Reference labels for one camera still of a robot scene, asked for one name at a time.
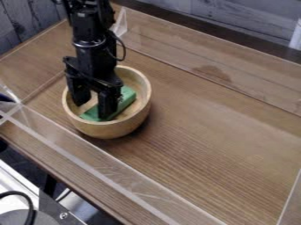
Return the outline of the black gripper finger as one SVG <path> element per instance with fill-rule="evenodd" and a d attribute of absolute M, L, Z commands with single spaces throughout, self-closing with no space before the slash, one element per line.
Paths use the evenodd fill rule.
<path fill-rule="evenodd" d="M 89 85 L 82 78 L 67 76 L 66 80 L 75 105 L 81 106 L 86 104 L 93 97 Z"/>
<path fill-rule="evenodd" d="M 117 113 L 121 97 L 121 88 L 109 88 L 98 93 L 98 116 L 102 120 L 108 120 Z"/>

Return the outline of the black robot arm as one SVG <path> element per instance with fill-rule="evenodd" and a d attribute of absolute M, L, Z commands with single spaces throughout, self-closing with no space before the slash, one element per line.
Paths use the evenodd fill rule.
<path fill-rule="evenodd" d="M 73 27 L 73 45 L 77 56 L 66 56 L 63 63 L 69 91 L 77 106 L 98 95 L 98 117 L 108 119 L 117 111 L 122 98 L 124 81 L 116 73 L 117 42 L 112 30 L 116 11 L 110 0 L 63 0 Z"/>

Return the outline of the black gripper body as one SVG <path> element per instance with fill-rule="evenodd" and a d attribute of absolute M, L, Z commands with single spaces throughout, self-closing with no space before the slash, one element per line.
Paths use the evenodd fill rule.
<path fill-rule="evenodd" d="M 77 56 L 66 56 L 66 76 L 82 78 L 89 85 L 90 91 L 100 93 L 109 88 L 122 88 L 124 81 L 117 75 L 116 68 L 117 41 L 74 41 Z"/>

